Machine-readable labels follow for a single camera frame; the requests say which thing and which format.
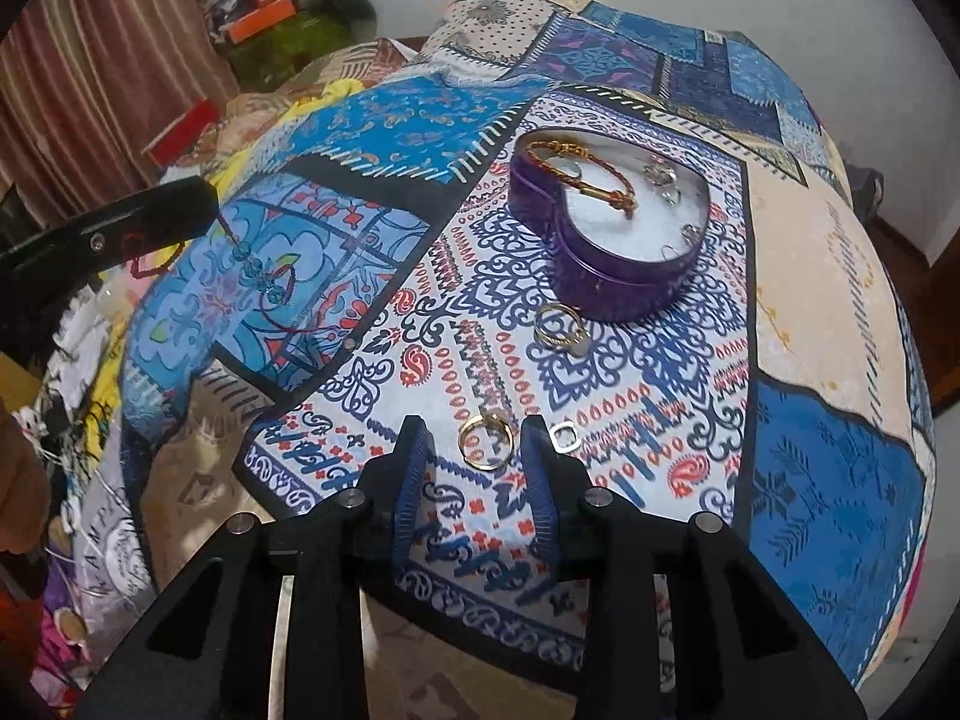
patchwork blanket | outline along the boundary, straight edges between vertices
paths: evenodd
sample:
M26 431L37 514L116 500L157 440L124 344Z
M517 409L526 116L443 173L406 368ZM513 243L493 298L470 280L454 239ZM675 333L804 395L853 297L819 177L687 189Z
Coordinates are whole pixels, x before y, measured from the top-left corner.
M506 204L514 143L544 127L651 149L710 191L677 301L589 323L582 359L534 338L547 252ZM928 394L832 140L743 36L591 0L458 0L414 62L272 129L232 186L235 240L215 225L155 282L122 365L123 485L160 584L185 533L250 495L309 511L418 413L438 457L377 599L416 626L370 602L370 679L416 716L549 716L568 699L488 664L570 690L587 586L531 552L522 454L462 461L458 426L496 408L573 420L594 484L647 512L717 512L852 683L880 662L928 526ZM668 696L665 587L658 603Z

purple heart-shaped box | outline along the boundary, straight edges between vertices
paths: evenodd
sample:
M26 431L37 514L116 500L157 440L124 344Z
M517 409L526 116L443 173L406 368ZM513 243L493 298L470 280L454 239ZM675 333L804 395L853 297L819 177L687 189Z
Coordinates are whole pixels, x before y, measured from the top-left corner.
M625 175L637 196L634 218L627 220L623 212L584 196L530 160L528 143L552 140L586 146ZM646 180L643 170L653 164L672 167L679 203L668 202L662 197L664 188ZM580 167L587 183L622 189L601 167L584 161ZM508 204L514 216L544 240L550 283L560 302L597 322L635 322L675 298L693 269L707 229L709 186L694 170L641 146L585 131L541 129L517 141ZM675 245L685 224L694 232Z

striped curtain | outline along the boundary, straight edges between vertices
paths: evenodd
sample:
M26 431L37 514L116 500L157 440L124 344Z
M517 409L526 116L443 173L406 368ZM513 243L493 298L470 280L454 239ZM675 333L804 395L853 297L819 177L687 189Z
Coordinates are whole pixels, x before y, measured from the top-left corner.
M198 0L31 0L0 44L0 196L57 224L150 187L145 146L237 92Z

braided bracelet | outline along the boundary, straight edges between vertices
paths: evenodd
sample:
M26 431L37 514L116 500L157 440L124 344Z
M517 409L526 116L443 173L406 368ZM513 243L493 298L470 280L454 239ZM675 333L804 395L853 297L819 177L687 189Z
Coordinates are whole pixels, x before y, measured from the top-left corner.
M545 151L553 151L553 153L558 156L574 156L580 157L581 159L589 159L589 161L593 162L594 165L603 167L603 169L611 173L613 177L616 177L616 179L623 184L623 188L626 191L598 189L597 187L587 184L586 181L582 181L572 175L567 175L562 170L557 170L549 162L546 162L544 159L536 156L534 153L534 149L536 148L542 148ZM587 197L594 197L594 199L603 200L606 202L606 204L610 205L611 208L616 208L618 211L623 211L623 213L627 215L627 218L634 217L634 210L637 208L637 200L635 199L634 187L630 181L628 181L627 177L619 170L616 170L616 167L613 167L613 165L611 165L609 162L605 162L604 160L600 159L600 157L590 153L585 146L578 146L577 143L568 143L564 141L534 141L527 143L526 152L527 156L530 158L530 161L541 170L545 170L546 172L550 173L550 175L555 176L558 178L558 180L580 191Z

brown floor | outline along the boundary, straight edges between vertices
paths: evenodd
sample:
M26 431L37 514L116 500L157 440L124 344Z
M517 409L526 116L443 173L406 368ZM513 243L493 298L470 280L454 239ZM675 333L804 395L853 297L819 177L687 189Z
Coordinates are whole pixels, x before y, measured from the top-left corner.
M867 228L901 296L923 361L934 413L960 398L960 236L930 269L882 223Z

